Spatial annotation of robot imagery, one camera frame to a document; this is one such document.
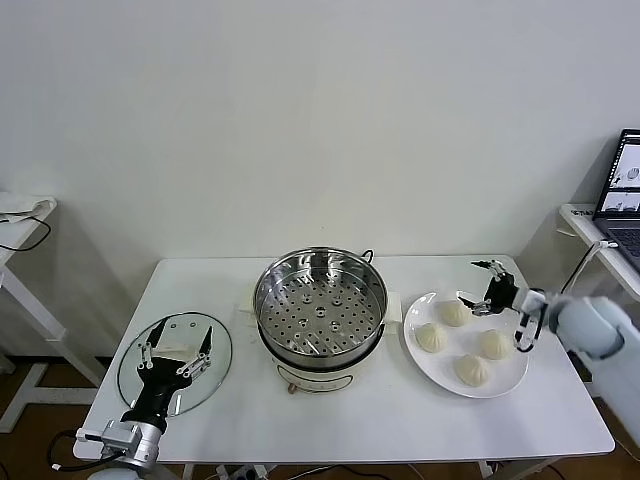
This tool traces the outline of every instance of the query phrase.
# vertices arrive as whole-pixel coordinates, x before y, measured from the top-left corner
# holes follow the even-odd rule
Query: white wall
[[[638,14],[0,0],[0,187],[60,200],[50,255],[15,268],[108,353],[161,257],[517,255],[640,124]]]

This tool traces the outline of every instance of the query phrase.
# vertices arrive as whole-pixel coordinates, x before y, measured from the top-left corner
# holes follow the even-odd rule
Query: table leg
[[[560,460],[561,457],[534,458],[530,460],[513,460],[500,467],[496,473],[484,477],[487,480],[521,480],[522,478],[539,472],[544,467]]]
[[[7,357],[0,353],[0,373],[11,374],[15,371],[16,366],[9,361]]]
[[[194,463],[185,463],[184,470],[182,470],[182,480],[191,480],[193,478],[194,468]]]
[[[4,273],[4,287],[32,315],[31,326],[39,332],[71,365],[76,367],[91,383],[99,387],[106,369],[82,346],[70,338],[67,329],[51,315],[40,301],[7,268]]]
[[[10,433],[18,422],[24,407],[30,403],[58,405],[91,405],[98,393],[97,388],[46,388],[38,387],[47,370],[46,363],[31,367],[11,403],[0,418],[0,433]]]

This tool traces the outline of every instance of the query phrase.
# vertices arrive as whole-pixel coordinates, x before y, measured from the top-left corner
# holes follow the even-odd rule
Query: pot lid
[[[231,365],[231,337],[217,319],[198,312],[169,315],[149,326],[129,345],[118,368],[118,390],[129,407],[133,407],[142,390],[137,369],[144,362],[143,346],[149,345],[149,335],[162,322],[164,328],[157,346],[151,349],[151,359],[163,357],[189,363],[198,357],[205,338],[211,339],[210,364],[189,387],[173,395],[169,404],[172,417],[200,405],[220,387]]]

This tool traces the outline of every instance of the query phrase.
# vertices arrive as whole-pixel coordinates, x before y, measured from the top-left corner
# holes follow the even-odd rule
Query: power strip
[[[224,465],[218,465],[216,473],[219,480],[264,480],[277,465],[243,465],[233,473],[228,473]]]

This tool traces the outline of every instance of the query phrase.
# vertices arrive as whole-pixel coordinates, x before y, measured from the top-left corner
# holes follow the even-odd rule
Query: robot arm
[[[521,314],[514,339],[521,352],[533,349],[543,326],[574,351],[592,374],[592,384],[635,442],[640,445],[640,332],[629,316],[606,297],[573,298],[518,288],[500,262],[473,262],[493,276],[481,302],[460,298],[477,316]]]
[[[167,429],[167,412],[173,394],[190,386],[211,365],[211,327],[191,361],[166,358],[155,351],[168,318],[149,333],[145,343],[138,345],[141,357],[138,376],[143,387],[131,410],[125,412],[119,422],[109,421],[102,432],[81,428],[76,433],[79,441],[101,442],[102,458],[113,458],[115,465],[126,467],[97,472],[91,480],[135,480],[139,478],[138,472],[149,472],[158,458],[160,437]],[[69,470],[59,465],[53,468]]]

